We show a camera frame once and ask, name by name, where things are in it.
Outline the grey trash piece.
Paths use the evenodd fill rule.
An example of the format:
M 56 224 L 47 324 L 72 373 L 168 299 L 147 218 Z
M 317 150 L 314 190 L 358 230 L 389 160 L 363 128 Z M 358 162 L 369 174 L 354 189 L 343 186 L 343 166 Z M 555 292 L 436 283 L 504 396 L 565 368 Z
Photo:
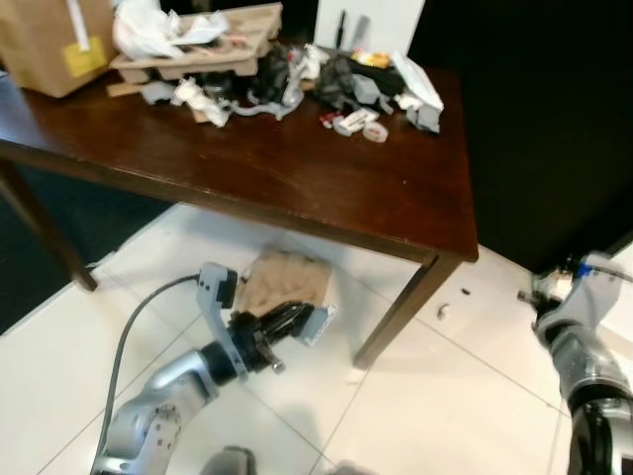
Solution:
M 308 347 L 313 347 L 328 330 L 330 322 L 336 317 L 336 307 L 331 305 L 308 305 L 300 312 L 295 323 L 303 323 L 305 335 L 309 339 Z

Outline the brown ridged cardboard piece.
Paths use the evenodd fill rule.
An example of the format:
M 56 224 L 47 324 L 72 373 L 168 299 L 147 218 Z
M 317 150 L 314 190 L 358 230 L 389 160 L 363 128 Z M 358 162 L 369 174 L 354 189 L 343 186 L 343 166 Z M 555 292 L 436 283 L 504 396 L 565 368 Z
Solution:
M 290 302 L 322 304 L 331 272 L 325 259 L 293 249 L 267 248 L 248 268 L 233 308 L 263 316 Z

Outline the grey robot left leg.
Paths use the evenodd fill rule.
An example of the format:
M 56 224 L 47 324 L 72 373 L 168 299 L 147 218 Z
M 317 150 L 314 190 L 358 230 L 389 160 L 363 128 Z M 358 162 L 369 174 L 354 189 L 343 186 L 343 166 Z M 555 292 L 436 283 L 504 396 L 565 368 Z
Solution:
M 252 449 L 226 446 L 208 458 L 199 475 L 258 475 L 256 455 Z

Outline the dark wooden table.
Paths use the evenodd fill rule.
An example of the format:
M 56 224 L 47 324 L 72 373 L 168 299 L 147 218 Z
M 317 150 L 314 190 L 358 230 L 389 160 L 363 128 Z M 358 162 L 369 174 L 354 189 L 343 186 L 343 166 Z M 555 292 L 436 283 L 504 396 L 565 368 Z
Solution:
M 94 276 L 20 175 L 23 164 L 415 262 L 354 353 L 367 370 L 456 268 L 479 257 L 462 78 L 444 66 L 425 72 L 444 105 L 439 132 L 396 117 L 384 142 L 326 130 L 313 101 L 281 121 L 238 115 L 218 128 L 112 98 L 105 78 L 49 98 L 3 77 L 0 196 L 89 291 Z

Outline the small white red box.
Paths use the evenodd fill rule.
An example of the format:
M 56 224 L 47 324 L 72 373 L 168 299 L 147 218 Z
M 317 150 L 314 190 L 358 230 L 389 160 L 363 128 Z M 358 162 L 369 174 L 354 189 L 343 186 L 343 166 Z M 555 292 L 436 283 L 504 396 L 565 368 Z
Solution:
M 331 127 L 341 136 L 349 137 L 353 133 L 361 132 L 367 124 L 374 123 L 379 117 L 380 114 L 375 110 L 362 108 L 348 115 L 340 115 L 331 123 Z

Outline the white crumpled paper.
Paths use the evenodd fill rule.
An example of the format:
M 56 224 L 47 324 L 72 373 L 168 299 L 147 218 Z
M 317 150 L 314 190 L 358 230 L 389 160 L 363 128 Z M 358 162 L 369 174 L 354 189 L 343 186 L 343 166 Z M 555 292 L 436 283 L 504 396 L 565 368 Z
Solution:
M 203 117 L 217 128 L 222 128 L 227 123 L 227 118 L 233 112 L 231 103 L 225 98 L 214 98 L 199 86 L 193 78 L 181 78 L 173 91 L 173 104 L 185 105 L 195 113 L 202 113 Z

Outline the small black plastic bag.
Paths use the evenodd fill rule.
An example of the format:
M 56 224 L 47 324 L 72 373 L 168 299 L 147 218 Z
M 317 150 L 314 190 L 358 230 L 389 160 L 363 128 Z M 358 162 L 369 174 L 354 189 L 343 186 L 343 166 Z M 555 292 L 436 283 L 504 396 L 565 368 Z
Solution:
M 291 77 L 290 52 L 285 47 L 273 47 L 259 60 L 248 98 L 267 112 L 284 112 L 302 101 L 302 90 L 297 78 Z

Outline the white folded paper packaging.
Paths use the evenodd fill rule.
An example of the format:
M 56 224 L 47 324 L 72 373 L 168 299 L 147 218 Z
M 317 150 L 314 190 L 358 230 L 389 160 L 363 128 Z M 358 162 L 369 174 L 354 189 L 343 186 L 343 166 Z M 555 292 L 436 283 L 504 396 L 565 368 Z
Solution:
M 446 105 L 440 99 L 439 92 L 429 80 L 425 69 L 414 60 L 408 59 L 401 51 L 392 51 L 390 58 L 393 67 L 406 83 L 407 94 L 416 99 L 415 104 L 408 107 L 406 104 L 400 104 L 400 107 L 406 109 L 408 122 L 420 130 L 439 133 L 440 115 L 446 109 Z

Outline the large black plastic bag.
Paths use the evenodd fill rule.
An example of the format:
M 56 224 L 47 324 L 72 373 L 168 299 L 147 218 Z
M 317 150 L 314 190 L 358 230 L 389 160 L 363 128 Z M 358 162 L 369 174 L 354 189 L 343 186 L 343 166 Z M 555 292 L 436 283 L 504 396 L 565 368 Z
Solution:
M 311 95 L 318 104 L 335 112 L 351 112 L 365 101 L 357 98 L 357 92 L 377 91 L 367 101 L 371 107 L 383 110 L 380 99 L 390 100 L 406 87 L 396 69 L 365 66 L 357 60 L 341 54 L 327 59 L 319 70 Z

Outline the brown pulp cardboard tray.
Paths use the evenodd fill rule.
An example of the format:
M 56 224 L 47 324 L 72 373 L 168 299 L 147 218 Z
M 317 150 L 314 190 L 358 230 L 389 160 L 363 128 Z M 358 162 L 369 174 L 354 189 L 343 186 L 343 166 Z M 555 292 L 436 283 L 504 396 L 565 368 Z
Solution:
M 230 23 L 226 35 L 212 44 L 181 47 L 180 58 L 131 59 L 122 52 L 110 62 L 127 83 L 148 83 L 154 80 L 175 81 L 195 73 L 229 72 L 238 76 L 253 76 L 258 71 L 257 60 L 270 49 L 282 24 L 282 4 L 266 3 L 219 10 Z M 187 24 L 194 15 L 180 15 Z

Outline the yellow snack wrapper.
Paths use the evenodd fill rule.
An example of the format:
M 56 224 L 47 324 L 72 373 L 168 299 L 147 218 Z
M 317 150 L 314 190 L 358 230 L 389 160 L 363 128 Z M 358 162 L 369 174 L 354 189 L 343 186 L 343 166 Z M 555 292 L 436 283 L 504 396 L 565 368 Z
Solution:
M 392 67 L 392 55 L 387 51 L 367 51 L 358 48 L 352 52 L 351 58 L 362 66 L 381 69 Z

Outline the white upright board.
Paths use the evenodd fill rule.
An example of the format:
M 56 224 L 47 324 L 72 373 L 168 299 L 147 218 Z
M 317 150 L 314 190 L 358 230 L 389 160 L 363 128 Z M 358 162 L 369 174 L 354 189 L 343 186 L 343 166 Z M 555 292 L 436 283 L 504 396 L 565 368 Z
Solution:
M 319 0 L 313 44 L 335 46 L 345 13 L 344 48 L 401 51 L 410 48 L 426 0 Z

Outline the white crumpled plastic bag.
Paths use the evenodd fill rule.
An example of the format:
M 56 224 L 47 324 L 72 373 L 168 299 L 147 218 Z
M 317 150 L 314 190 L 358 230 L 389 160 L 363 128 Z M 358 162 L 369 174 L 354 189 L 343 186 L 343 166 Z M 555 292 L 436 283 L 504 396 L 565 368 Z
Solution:
M 185 24 L 175 10 L 163 12 L 161 0 L 112 0 L 115 46 L 131 59 L 180 58 L 185 50 L 212 44 L 230 23 L 222 12 L 194 15 Z

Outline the brown box with yellow sticker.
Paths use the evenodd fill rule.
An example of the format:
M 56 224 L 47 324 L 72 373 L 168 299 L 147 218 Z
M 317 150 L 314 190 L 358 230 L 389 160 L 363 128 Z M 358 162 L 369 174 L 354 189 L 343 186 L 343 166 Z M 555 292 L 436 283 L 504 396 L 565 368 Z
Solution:
M 0 0 L 0 63 L 20 87 L 63 98 L 118 57 L 112 0 Z

